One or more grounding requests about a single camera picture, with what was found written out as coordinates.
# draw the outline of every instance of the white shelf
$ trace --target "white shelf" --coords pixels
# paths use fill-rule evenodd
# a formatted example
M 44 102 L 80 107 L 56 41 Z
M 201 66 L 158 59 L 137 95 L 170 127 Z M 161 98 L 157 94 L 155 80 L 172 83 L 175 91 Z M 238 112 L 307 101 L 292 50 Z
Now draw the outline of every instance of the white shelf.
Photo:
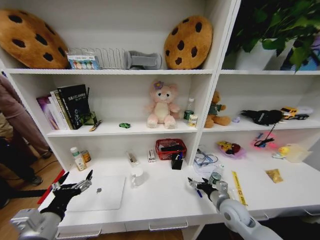
M 320 71 L 281 71 L 281 70 L 235 70 L 222 69 L 222 75 L 320 75 Z
M 232 131 L 259 131 L 259 130 L 270 130 L 273 125 L 262 126 L 255 124 L 250 119 L 241 117 L 240 122 L 234 123 L 231 122 L 228 126 L 221 126 L 215 124 L 212 128 L 204 128 L 204 133 L 209 132 L 232 132 Z M 313 119 L 306 120 L 287 120 L 285 123 L 278 123 L 275 126 L 275 130 L 284 130 L 284 129 L 315 129 L 320 128 L 320 121 Z
M 217 214 L 205 194 L 200 198 L 189 186 L 188 177 L 198 181 L 201 178 L 197 177 L 193 167 L 187 166 L 184 161 L 181 170 L 172 170 L 169 160 L 159 160 L 157 157 L 156 162 L 148 163 L 146 154 L 136 154 L 139 167 L 146 174 L 146 181 L 141 186 L 132 188 L 132 167 L 126 156 L 119 155 L 119 152 L 93 151 L 90 154 L 92 160 L 87 164 L 88 168 L 79 172 L 73 165 L 65 184 L 85 179 L 90 170 L 93 170 L 93 180 L 95 177 L 125 176 L 121 207 L 118 210 L 105 211 L 86 211 L 86 206 L 83 206 L 82 212 L 67 210 L 65 218 L 59 224 L 60 228 Z M 53 197 L 50 193 L 40 209 L 48 206 Z
M 119 127 L 120 123 L 130 123 L 130 128 Z M 167 129 L 164 124 L 158 124 L 157 128 L 149 128 L 147 120 L 105 120 L 95 131 L 89 131 L 92 126 L 82 126 L 78 130 L 52 130 L 47 137 L 81 137 L 81 136 L 107 136 L 107 135 L 135 135 L 135 134 L 173 134 L 194 133 L 196 127 L 190 127 L 182 120 L 177 120 L 176 128 Z
M 212 69 L 191 70 L 78 70 L 78 69 L 31 69 L 31 68 L 7 68 L 7 74 L 43 74 L 43 75 L 201 75 L 212 74 Z
M 237 173 L 248 210 L 319 205 L 320 172 L 311 166 L 272 158 L 272 152 L 264 150 L 249 151 L 243 159 L 213 152 L 225 167 L 223 179 L 230 188 L 235 188 L 232 171 Z M 283 182 L 274 183 L 269 178 L 265 171 L 272 169 L 279 169 Z

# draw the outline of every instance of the robotic hand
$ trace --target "robotic hand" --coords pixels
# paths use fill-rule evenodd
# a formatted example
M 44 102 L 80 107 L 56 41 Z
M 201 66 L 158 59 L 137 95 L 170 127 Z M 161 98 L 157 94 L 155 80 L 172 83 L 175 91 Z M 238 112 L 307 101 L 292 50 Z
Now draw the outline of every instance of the robotic hand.
M 245 240 L 282 240 L 270 228 L 262 226 L 255 220 L 244 205 L 230 199 L 228 184 L 225 181 L 218 181 L 216 188 L 213 188 L 204 178 L 204 182 L 194 181 L 189 177 L 188 180 L 193 188 L 203 190 L 208 195 L 223 216 L 225 225 L 233 232 L 239 233 Z
M 92 184 L 91 170 L 85 180 L 77 184 L 63 184 L 69 173 L 53 183 L 54 199 L 48 207 L 38 211 L 36 208 L 20 210 L 10 221 L 20 232 L 19 240 L 53 240 L 58 224 L 64 219 L 70 200 L 89 188 Z

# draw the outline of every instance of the snack packet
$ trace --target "snack packet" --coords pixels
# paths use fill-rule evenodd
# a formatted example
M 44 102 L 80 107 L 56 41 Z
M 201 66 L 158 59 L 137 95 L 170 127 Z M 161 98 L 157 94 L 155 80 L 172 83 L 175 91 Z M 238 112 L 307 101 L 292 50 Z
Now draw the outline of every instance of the snack packet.
M 265 172 L 275 184 L 283 182 L 279 169 L 266 170 Z

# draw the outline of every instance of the cookie pillow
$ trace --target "cookie pillow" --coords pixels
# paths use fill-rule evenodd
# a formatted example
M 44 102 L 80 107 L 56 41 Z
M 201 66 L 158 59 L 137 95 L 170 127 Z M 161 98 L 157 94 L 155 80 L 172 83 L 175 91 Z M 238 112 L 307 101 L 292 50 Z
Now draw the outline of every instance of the cookie pillow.
M 213 27 L 203 16 L 190 16 L 180 22 L 164 43 L 169 69 L 196 69 L 207 58 L 213 38 Z
M 14 9 L 0 10 L 0 46 L 29 68 L 64 69 L 66 45 L 42 19 Z

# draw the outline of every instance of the white desk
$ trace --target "white desk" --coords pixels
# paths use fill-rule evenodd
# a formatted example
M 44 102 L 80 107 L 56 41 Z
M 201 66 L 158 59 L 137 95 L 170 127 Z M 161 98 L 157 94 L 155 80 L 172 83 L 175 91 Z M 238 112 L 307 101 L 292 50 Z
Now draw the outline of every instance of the white desk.
M 125 175 L 127 177 L 121 208 L 107 211 L 66 212 L 59 225 L 61 232 L 72 233 L 92 229 L 102 229 L 102 233 L 114 233 L 147 230 L 149 224 L 154 228 L 176 228 L 185 226 L 185 239 L 194 239 L 205 224 L 221 223 L 217 213 L 205 193 L 200 198 L 188 184 L 187 177 L 200 180 L 192 166 L 183 164 L 182 170 L 172 170 L 171 161 L 158 160 L 148 163 L 146 156 L 138 156 L 140 166 L 147 173 L 146 182 L 138 188 L 131 187 L 131 165 L 124 156 L 109 158 L 95 157 L 88 168 L 79 172 L 75 166 L 70 171 L 65 183 L 77 183 L 84 179 L 91 169 L 93 177 Z M 218 155 L 225 165 L 223 178 L 234 188 L 231 171 L 236 171 L 247 208 L 258 220 L 283 215 L 286 211 L 303 213 L 320 210 L 320 172 L 304 163 L 290 163 L 273 159 L 269 153 L 248 154 L 246 159 L 233 160 Z M 264 170 L 280 170 L 284 182 L 273 183 Z M 53 194 L 46 198 L 40 209 L 53 199 Z

